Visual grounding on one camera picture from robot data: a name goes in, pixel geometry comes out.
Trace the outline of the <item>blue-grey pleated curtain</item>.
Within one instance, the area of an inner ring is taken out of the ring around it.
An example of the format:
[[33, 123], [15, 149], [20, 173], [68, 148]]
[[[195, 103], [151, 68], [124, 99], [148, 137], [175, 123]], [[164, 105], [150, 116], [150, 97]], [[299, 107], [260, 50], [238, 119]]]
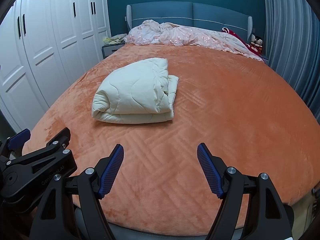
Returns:
[[307, 0], [265, 0], [264, 51], [319, 119], [319, 19]]

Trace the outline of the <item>yellowish cloth on nightstand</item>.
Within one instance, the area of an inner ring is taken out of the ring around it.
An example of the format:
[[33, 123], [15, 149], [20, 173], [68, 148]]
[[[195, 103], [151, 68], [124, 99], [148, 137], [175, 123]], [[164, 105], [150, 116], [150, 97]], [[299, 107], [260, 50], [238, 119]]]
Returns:
[[103, 40], [103, 43], [105, 46], [111, 46], [111, 45], [117, 45], [124, 43], [124, 38], [127, 36], [127, 34], [118, 34], [112, 37], [106, 37]]

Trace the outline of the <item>blue upholstered headboard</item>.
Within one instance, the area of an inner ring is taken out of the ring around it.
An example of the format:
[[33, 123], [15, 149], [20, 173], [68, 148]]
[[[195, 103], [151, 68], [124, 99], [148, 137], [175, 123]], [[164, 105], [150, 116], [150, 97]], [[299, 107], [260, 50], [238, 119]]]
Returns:
[[125, 20], [129, 30], [145, 20], [158, 23], [170, 22], [178, 25], [222, 31], [224, 27], [232, 30], [243, 41], [251, 40], [253, 18], [243, 13], [214, 5], [160, 1], [129, 4]]

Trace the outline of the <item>pink floral crumpled duvet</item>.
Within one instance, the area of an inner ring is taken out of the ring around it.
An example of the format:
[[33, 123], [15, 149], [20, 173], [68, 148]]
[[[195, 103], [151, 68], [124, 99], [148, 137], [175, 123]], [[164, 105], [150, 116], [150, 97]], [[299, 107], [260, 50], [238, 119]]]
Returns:
[[163, 44], [169, 46], [199, 46], [239, 54], [262, 61], [239, 39], [224, 31], [207, 30], [173, 23], [158, 23], [146, 20], [132, 28], [124, 38], [125, 43], [134, 45]]

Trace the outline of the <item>white quilt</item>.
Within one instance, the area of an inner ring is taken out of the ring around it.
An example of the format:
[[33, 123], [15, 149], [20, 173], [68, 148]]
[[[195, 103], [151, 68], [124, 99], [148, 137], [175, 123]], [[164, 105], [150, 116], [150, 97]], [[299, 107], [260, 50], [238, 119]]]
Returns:
[[111, 72], [97, 89], [92, 117], [112, 124], [149, 124], [174, 118], [179, 78], [168, 60], [149, 58]]

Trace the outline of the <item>white panelled wardrobe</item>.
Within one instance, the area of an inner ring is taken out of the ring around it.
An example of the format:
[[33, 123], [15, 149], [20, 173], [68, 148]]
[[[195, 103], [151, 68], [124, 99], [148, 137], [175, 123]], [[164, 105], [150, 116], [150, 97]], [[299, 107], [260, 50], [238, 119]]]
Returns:
[[16, 0], [1, 23], [1, 113], [32, 129], [79, 77], [103, 59], [107, 0]]

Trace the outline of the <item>right nightstand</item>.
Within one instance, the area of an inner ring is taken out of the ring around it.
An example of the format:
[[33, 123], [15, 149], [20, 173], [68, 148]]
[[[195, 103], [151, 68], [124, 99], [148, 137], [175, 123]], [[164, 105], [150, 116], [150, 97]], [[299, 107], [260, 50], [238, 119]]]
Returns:
[[261, 54], [260, 57], [263, 59], [264, 63], [268, 65], [268, 57], [263, 54]]

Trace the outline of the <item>dark grey left nightstand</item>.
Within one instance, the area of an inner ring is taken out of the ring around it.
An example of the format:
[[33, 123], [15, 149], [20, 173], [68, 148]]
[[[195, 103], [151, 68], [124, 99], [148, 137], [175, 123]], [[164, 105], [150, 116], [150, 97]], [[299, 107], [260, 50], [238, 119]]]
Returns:
[[108, 45], [102, 46], [101, 51], [102, 51], [102, 54], [103, 54], [103, 59], [109, 57], [114, 52], [116, 52], [118, 49], [123, 47], [124, 45], [125, 45], [125, 43], [114, 44], [114, 45], [108, 44]]

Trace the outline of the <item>plush dolls on nightstand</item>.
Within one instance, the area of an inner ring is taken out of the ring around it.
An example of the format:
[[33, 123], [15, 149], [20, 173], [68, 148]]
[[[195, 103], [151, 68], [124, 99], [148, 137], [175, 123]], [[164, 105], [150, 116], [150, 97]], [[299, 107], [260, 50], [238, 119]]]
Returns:
[[263, 50], [263, 40], [259, 36], [255, 36], [251, 34], [250, 44], [251, 48], [258, 52], [259, 54], [262, 53]]

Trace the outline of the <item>red pillow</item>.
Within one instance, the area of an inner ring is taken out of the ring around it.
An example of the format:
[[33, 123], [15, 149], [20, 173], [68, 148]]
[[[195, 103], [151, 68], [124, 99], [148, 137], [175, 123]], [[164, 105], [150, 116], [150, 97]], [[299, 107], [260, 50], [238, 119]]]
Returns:
[[229, 30], [226, 27], [222, 28], [222, 31], [225, 33], [231, 34], [237, 39], [239, 39], [251, 52], [255, 53], [255, 55], [260, 56], [259, 50], [257, 50], [256, 44], [251, 42], [250, 44], [246, 43], [241, 37], [239, 37], [236, 33], [234, 33], [232, 30]]

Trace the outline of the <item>orange plush bed cover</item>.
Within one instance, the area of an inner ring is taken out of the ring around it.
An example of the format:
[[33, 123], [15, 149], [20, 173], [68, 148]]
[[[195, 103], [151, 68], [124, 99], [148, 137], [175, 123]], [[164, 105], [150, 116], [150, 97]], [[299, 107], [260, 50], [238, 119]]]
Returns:
[[[117, 68], [167, 59], [179, 78], [171, 121], [117, 125], [91, 116], [93, 96]], [[69, 128], [78, 172], [116, 144], [124, 161], [101, 201], [107, 220], [171, 236], [206, 235], [220, 200], [197, 160], [197, 146], [241, 173], [265, 172], [286, 204], [319, 182], [319, 124], [297, 93], [263, 62], [197, 46], [125, 45], [71, 85], [31, 133], [23, 153], [42, 148]]]

